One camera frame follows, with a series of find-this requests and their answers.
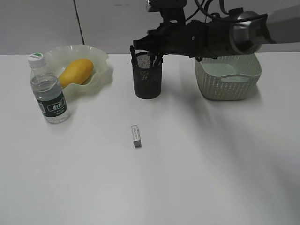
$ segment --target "water bottle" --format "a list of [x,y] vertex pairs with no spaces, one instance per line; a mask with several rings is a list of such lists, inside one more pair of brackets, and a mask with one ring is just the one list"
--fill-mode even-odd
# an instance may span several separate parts
[[48,67],[43,54],[31,54],[28,62],[31,88],[46,121],[56,124],[67,120],[70,113],[60,82]]

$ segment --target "yellow mango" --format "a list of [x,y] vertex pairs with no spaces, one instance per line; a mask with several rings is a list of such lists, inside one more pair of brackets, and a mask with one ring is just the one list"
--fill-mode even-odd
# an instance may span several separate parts
[[91,75],[93,68],[94,64],[89,59],[75,60],[60,75],[60,84],[63,88],[71,83],[83,84]]

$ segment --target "pen holder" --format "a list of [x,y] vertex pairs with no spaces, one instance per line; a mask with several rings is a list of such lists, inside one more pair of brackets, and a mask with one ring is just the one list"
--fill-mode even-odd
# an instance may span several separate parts
[[132,53],[135,94],[142,99],[153,99],[161,93],[163,60],[147,52]]

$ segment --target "eraser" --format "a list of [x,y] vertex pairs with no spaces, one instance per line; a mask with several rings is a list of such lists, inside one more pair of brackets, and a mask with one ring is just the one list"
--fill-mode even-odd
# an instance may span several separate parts
[[131,126],[132,136],[133,136],[133,145],[138,148],[142,146],[139,127],[137,125]]

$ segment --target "plastic basket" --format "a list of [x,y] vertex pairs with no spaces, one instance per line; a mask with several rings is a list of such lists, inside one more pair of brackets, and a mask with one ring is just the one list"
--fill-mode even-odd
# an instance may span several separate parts
[[201,93],[208,99],[221,101],[247,98],[262,74],[254,54],[195,60],[195,70]]

